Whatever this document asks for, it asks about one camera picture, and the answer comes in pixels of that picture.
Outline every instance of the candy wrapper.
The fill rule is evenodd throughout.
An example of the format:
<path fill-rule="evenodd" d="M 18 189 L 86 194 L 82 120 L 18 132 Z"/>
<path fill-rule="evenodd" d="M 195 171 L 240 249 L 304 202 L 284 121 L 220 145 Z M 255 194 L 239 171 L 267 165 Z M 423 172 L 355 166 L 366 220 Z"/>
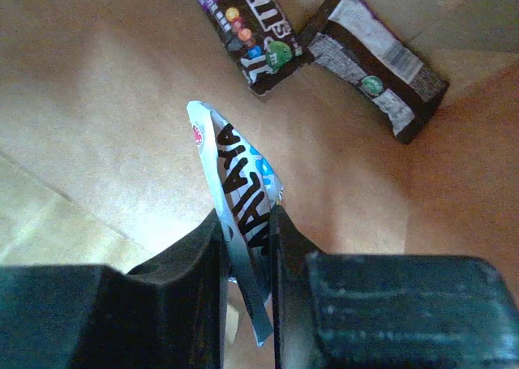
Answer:
<path fill-rule="evenodd" d="M 221 222 L 231 267 L 258 346 L 272 332 L 268 218 L 283 184 L 267 160 L 209 104 L 187 105 L 202 166 Z"/>
<path fill-rule="evenodd" d="M 311 60 L 276 0 L 198 0 L 251 89 L 262 95 Z"/>
<path fill-rule="evenodd" d="M 407 144 L 425 126 L 448 84 L 407 49 L 363 0 L 325 0 L 300 41 L 315 62 L 385 112 Z"/>

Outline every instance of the barcode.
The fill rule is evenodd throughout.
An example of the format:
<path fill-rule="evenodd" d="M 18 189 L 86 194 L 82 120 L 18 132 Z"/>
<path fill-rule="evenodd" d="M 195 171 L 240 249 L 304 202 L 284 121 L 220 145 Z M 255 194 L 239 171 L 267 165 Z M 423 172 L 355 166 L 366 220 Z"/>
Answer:
<path fill-rule="evenodd" d="M 382 56 L 381 61 L 408 84 L 423 66 L 423 62 L 399 41 L 395 41 L 394 45 Z"/>

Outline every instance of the black lettering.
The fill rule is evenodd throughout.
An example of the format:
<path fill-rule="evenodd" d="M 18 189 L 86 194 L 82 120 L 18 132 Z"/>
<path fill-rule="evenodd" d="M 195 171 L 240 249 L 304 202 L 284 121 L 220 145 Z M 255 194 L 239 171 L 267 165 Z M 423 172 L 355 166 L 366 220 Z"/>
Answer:
<path fill-rule="evenodd" d="M 245 184 L 247 184 L 247 179 L 240 176 L 240 171 L 242 171 L 247 162 L 248 160 L 244 157 L 238 161 L 236 166 L 231 170 L 229 176 L 227 176 L 224 183 L 222 184 L 224 193 L 236 191 L 239 187 L 243 187 Z"/>
<path fill-rule="evenodd" d="M 258 231 L 248 243 L 250 248 L 253 247 L 262 247 L 261 254 L 268 254 L 268 225 L 266 225 L 263 229 Z"/>
<path fill-rule="evenodd" d="M 233 160 L 233 158 L 239 156 L 243 152 L 245 152 L 245 147 L 242 144 L 240 144 L 236 148 L 233 148 L 232 150 L 229 150 L 228 152 L 225 152 L 223 150 L 218 150 L 218 156 L 220 158 L 225 158 L 225 162 L 224 162 L 225 170 L 229 170 L 230 163 Z"/>
<path fill-rule="evenodd" d="M 242 195 L 240 201 L 236 203 L 233 207 L 233 215 L 237 216 L 239 212 L 242 210 L 245 203 L 261 188 L 260 178 L 254 172 L 251 172 L 251 180 L 252 185 L 247 189 L 247 191 Z"/>
<path fill-rule="evenodd" d="M 237 144 L 241 139 L 239 136 L 233 134 L 234 127 L 228 123 L 227 126 L 221 129 L 220 134 L 217 136 L 217 142 L 224 146 L 230 146 L 231 144 Z"/>
<path fill-rule="evenodd" d="M 260 192 L 258 195 L 252 200 L 251 204 L 247 207 L 245 212 L 243 213 L 242 218 L 238 222 L 238 228 L 242 235 L 245 235 L 249 231 L 253 230 L 258 225 L 268 221 L 269 213 L 264 213 L 263 215 L 259 215 L 256 209 L 258 205 L 260 205 L 261 200 L 265 197 L 265 192 Z"/>

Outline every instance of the cardboard surface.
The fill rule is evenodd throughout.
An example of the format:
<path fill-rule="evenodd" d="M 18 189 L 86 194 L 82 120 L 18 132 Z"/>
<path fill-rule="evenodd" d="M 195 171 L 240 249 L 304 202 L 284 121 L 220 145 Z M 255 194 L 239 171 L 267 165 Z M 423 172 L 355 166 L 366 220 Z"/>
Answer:
<path fill-rule="evenodd" d="M 296 28 L 322 2 L 278 1 Z M 453 83 L 455 105 L 410 147 L 317 66 L 255 97 L 196 0 L 1 0 L 2 262 L 128 270 L 194 229 L 212 209 L 185 109 L 198 99 L 268 158 L 289 215 L 326 251 L 481 255 L 519 290 L 517 68 L 474 88 L 513 64 L 516 38 L 443 46 L 456 30 L 438 17 L 466 18 L 478 0 L 367 1 Z M 246 316 L 230 354 L 273 367 L 272 340 L 257 350 Z"/>

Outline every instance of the green m&m character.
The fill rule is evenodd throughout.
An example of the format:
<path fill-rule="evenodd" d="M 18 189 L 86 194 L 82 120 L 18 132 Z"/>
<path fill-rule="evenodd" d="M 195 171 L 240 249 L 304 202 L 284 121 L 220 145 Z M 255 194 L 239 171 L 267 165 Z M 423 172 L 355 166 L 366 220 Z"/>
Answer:
<path fill-rule="evenodd" d="M 277 72 L 280 67 L 285 65 L 293 57 L 290 46 L 280 41 L 270 42 L 265 56 L 267 58 L 267 64 L 274 72 Z"/>

